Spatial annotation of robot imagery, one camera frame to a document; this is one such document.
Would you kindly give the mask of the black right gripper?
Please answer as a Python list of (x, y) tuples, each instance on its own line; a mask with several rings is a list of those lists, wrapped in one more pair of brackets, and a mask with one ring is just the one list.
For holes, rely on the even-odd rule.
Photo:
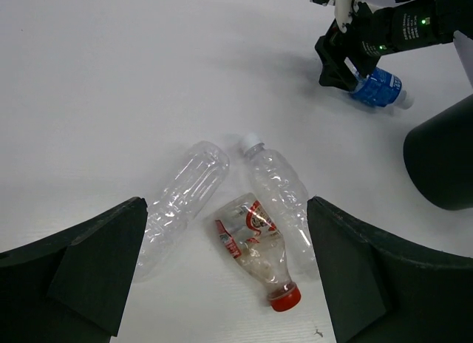
[(392, 42), (392, 23), (398, 8), (370, 4), (356, 4), (355, 7), (358, 10), (346, 33), (339, 30), (334, 20), (316, 42), (315, 50), (322, 63), (321, 86), (352, 92), (358, 81), (346, 65), (346, 60), (362, 75), (368, 75), (381, 56), (397, 51)]

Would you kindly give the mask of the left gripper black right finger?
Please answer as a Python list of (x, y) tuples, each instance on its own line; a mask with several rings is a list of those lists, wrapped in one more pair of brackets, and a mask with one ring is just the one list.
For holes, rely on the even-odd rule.
[(307, 219), (337, 342), (471, 342), (472, 259), (410, 242), (321, 197)]

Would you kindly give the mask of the red-capped red-label bottle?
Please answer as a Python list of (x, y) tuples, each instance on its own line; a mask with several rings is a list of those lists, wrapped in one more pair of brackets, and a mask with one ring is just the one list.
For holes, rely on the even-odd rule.
[(252, 193), (224, 205), (214, 214), (222, 244), (241, 269), (265, 289), (276, 312), (297, 306), (302, 298), (287, 266), (285, 240)]

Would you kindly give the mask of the blue-label clear bottle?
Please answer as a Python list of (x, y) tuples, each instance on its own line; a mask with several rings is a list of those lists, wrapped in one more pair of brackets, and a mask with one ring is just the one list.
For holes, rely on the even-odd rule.
[(413, 97), (407, 92), (401, 79), (376, 67), (367, 77), (363, 77), (355, 67), (351, 67), (358, 84), (349, 95), (352, 99), (374, 108), (395, 106), (409, 109)]

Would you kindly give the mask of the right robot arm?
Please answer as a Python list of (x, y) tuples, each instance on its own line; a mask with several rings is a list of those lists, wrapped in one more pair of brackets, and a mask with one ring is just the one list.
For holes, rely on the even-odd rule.
[(333, 23), (315, 45), (319, 83), (348, 92), (357, 84), (348, 61), (367, 77), (384, 55), (449, 44), (455, 33), (472, 37), (472, 0), (393, 0), (376, 10), (373, 1), (311, 1), (335, 6)]

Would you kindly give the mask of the white-capped clear bottle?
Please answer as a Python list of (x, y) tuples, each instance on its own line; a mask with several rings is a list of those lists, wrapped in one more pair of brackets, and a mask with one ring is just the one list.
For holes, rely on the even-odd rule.
[(255, 134), (239, 142), (245, 171), (254, 194), (282, 232), (287, 251), (299, 273), (318, 276), (318, 265), (307, 222), (309, 195), (287, 159), (268, 149)]

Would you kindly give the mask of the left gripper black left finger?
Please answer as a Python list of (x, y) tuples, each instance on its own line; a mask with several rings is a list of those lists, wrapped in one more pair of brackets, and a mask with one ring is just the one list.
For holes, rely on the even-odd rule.
[(147, 221), (133, 197), (1, 253), (2, 342), (110, 342), (118, 335)]

